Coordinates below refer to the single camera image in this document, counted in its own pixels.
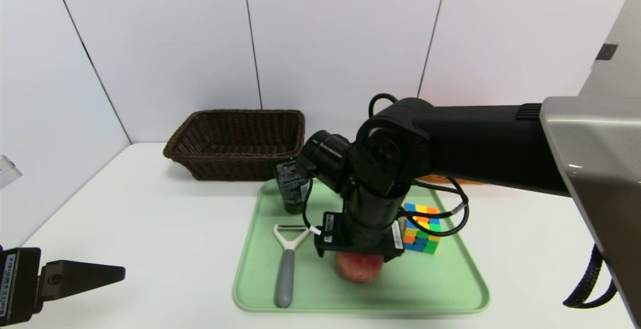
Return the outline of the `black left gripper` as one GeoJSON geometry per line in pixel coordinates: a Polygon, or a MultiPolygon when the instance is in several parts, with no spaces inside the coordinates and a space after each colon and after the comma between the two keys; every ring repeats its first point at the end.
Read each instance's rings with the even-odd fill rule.
{"type": "Polygon", "coordinates": [[[50,261],[41,269],[41,254],[37,247],[2,249],[2,327],[28,322],[39,312],[37,301],[82,294],[126,277],[125,267],[83,261],[50,261]]]}

